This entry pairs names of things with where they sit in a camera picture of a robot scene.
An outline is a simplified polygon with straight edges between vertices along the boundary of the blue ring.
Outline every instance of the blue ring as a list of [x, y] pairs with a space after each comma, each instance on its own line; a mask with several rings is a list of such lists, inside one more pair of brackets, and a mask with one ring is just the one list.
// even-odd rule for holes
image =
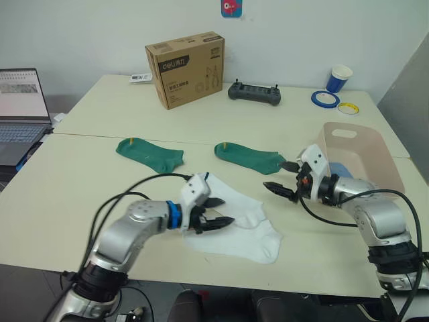
[[[326, 94], [332, 95], [335, 98], [335, 103], [325, 104], [325, 103], [318, 101], [316, 96], [317, 96], [317, 94], [321, 94], [321, 93], [326, 93]], [[334, 107], [336, 107], [340, 103], [340, 99], [338, 98], [338, 96], [336, 96], [335, 94], [332, 94], [330, 92], [326, 92], [326, 91], [314, 92], [313, 95], [311, 95], [311, 101], [314, 104], [316, 104], [317, 106], [323, 107], [324, 109], [333, 109]]]
[[177, 209], [176, 205], [168, 200], [167, 204], [170, 206], [170, 210], [172, 212], [171, 216], [172, 216], [172, 227], [171, 229], [176, 229], [179, 227], [179, 218], [180, 218], [180, 212], [179, 209]]

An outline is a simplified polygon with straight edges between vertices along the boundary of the blue paper cup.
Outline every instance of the blue paper cup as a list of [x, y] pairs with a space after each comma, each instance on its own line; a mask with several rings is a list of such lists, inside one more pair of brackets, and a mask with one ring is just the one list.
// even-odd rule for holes
[[344, 65], [334, 66], [326, 86], [327, 91], [331, 93], [339, 92], [352, 75], [353, 71], [349, 67]]

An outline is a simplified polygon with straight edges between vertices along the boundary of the black remote controller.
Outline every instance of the black remote controller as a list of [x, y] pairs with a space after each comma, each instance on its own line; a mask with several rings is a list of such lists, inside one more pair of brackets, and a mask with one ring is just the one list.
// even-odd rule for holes
[[271, 105], [277, 105], [282, 98], [277, 85], [270, 88], [245, 85], [239, 82], [238, 79], [229, 88], [228, 96], [230, 99], [249, 99], [251, 101], [270, 103]]

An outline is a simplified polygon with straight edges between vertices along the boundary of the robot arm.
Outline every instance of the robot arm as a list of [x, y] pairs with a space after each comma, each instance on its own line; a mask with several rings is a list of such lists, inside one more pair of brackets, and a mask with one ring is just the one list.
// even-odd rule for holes
[[[329, 177], [328, 162], [316, 144], [305, 149], [298, 156], [297, 163], [284, 162], [282, 166], [298, 173], [298, 190], [294, 192], [274, 182], [265, 182], [264, 185], [275, 194], [293, 202], [300, 200], [304, 204], [304, 197], [311, 201], [321, 200], [325, 205], [338, 205], [345, 210], [354, 219], [355, 226], [368, 245], [368, 260], [377, 267], [379, 283], [387, 290], [381, 298], [382, 302], [384, 301], [385, 306], [393, 307], [394, 313], [399, 312], [409, 292], [412, 292], [422, 265], [400, 208], [381, 193], [363, 195], [344, 202], [351, 196], [377, 187], [360, 179], [343, 178], [335, 174]], [[422, 270], [418, 288], [429, 290], [427, 268]], [[423, 297], [426, 297], [426, 305], [422, 305], [422, 295], [418, 294], [404, 321], [411, 317], [429, 316], [429, 298], [426, 293]]]
[[224, 203], [209, 195], [205, 180], [194, 175], [182, 188], [178, 204], [150, 200], [132, 203], [124, 216], [103, 232], [87, 266], [48, 321], [103, 321], [118, 301], [128, 271], [151, 236], [176, 228], [202, 233], [232, 223], [233, 218], [208, 220], [204, 216], [206, 207]]

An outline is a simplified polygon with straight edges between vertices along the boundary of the white sock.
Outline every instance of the white sock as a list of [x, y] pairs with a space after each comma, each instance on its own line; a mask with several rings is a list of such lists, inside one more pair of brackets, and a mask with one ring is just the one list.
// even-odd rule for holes
[[262, 203], [238, 193], [213, 174], [209, 174], [206, 181], [211, 189], [210, 197], [225, 201], [215, 210], [235, 221], [228, 227], [200, 235], [185, 231], [185, 243], [201, 252], [238, 256], [262, 264], [275, 262], [283, 236], [265, 218]]

